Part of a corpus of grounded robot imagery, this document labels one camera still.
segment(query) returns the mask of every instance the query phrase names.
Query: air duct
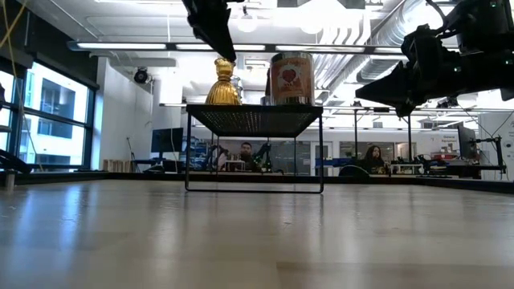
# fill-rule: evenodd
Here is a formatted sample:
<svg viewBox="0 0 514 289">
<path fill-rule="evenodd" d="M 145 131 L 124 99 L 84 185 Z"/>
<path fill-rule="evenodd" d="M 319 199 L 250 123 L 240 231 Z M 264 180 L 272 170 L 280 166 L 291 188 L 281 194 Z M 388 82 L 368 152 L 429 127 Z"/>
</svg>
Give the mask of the air duct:
<svg viewBox="0 0 514 289">
<path fill-rule="evenodd" d="M 405 0 L 396 9 L 384 26 L 371 38 L 366 45 L 372 46 L 400 46 L 403 38 L 413 30 L 413 24 L 409 23 L 406 16 L 421 5 L 425 5 L 425 0 Z M 329 85 L 329 90 L 334 91 L 343 84 L 351 75 L 359 73 L 357 77 L 361 82 L 375 80 L 375 77 L 396 65 L 398 60 L 371 59 L 367 55 L 357 55 L 352 57 L 345 69 Z"/>
</svg>

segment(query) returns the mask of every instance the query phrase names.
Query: computer monitor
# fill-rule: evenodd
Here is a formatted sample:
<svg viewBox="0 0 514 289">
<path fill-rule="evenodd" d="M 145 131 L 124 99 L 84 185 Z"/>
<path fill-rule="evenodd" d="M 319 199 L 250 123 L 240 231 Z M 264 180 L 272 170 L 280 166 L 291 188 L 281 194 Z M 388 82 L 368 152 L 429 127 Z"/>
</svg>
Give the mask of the computer monitor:
<svg viewBox="0 0 514 289">
<path fill-rule="evenodd" d="M 154 129 L 152 134 L 152 153 L 174 153 L 182 151 L 184 128 Z"/>
<path fill-rule="evenodd" d="M 469 128 L 464 128 L 464 125 L 457 126 L 459 132 L 459 148 L 460 157 L 463 159 L 476 158 L 476 135 L 475 131 Z"/>
</svg>

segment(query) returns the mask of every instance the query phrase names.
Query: yellow cable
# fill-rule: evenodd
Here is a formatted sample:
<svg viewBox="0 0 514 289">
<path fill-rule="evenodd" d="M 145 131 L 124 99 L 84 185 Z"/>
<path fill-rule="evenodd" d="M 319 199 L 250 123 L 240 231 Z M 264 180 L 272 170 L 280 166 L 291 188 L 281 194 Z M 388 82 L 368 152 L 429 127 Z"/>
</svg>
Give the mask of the yellow cable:
<svg viewBox="0 0 514 289">
<path fill-rule="evenodd" d="M 10 42 L 10 33 L 13 30 L 12 28 L 16 25 L 17 19 L 19 18 L 19 16 L 23 12 L 23 9 L 25 9 L 25 5 L 27 4 L 27 1 L 28 0 L 25 0 L 25 2 L 23 3 L 22 8 L 20 9 L 20 12 L 18 13 L 17 18 L 13 21 L 13 25 L 11 27 L 9 27 L 9 23 L 7 22 L 6 1 L 3 0 L 4 23 L 6 24 L 6 28 L 7 28 L 7 34 L 4 37 L 4 40 L 7 39 L 7 43 L 9 45 L 10 63 L 12 65 L 12 67 L 13 67 L 14 79 L 18 78 L 18 74 L 16 73 L 16 65 L 15 65 L 15 62 L 14 62 L 13 47 L 12 47 L 12 44 Z M 2 47 L 3 43 L 5 42 L 4 40 L 2 40 L 2 43 L 0 43 L 0 48 Z M 43 166 L 41 165 L 41 162 L 39 161 L 39 154 L 37 154 L 37 152 L 35 151 L 35 145 L 34 145 L 34 141 L 32 140 L 31 131 L 30 131 L 30 128 L 29 128 L 29 124 L 27 122 L 27 117 L 25 116 L 25 112 L 23 111 L 23 107 L 24 107 L 25 104 L 23 103 L 23 98 L 22 98 L 22 88 L 19 86 L 19 82 L 18 81 L 16 81 L 16 88 L 17 88 L 18 97 L 19 97 L 19 113 L 22 115 L 23 122 L 25 123 L 25 129 L 27 130 L 27 133 L 28 133 L 28 136 L 29 136 L 29 140 L 31 141 L 31 144 L 32 144 L 32 149 L 34 150 L 34 154 L 36 155 L 36 162 L 39 164 L 39 169 L 42 172 L 43 171 Z"/>
</svg>

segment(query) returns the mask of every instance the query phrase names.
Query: gold bell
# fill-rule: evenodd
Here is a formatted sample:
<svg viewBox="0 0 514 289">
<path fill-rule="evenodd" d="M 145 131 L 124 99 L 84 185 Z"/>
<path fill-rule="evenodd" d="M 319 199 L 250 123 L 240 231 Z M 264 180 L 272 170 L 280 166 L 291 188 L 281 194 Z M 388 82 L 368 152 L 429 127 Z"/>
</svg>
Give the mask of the gold bell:
<svg viewBox="0 0 514 289">
<path fill-rule="evenodd" d="M 234 84 L 230 82 L 234 72 L 234 64 L 224 58 L 216 59 L 214 64 L 216 64 L 218 81 L 210 89 L 206 104 L 241 105 L 238 91 Z"/>
</svg>

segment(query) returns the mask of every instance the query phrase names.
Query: mesh shelf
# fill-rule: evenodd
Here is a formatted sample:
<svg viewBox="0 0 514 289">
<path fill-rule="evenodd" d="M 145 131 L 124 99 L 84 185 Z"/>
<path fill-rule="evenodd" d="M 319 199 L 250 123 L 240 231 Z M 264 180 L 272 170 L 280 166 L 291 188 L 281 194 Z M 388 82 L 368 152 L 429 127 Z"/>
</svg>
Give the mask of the mesh shelf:
<svg viewBox="0 0 514 289">
<path fill-rule="evenodd" d="M 186 111 L 217 136 L 300 135 L 323 114 L 322 107 L 191 104 Z"/>
</svg>

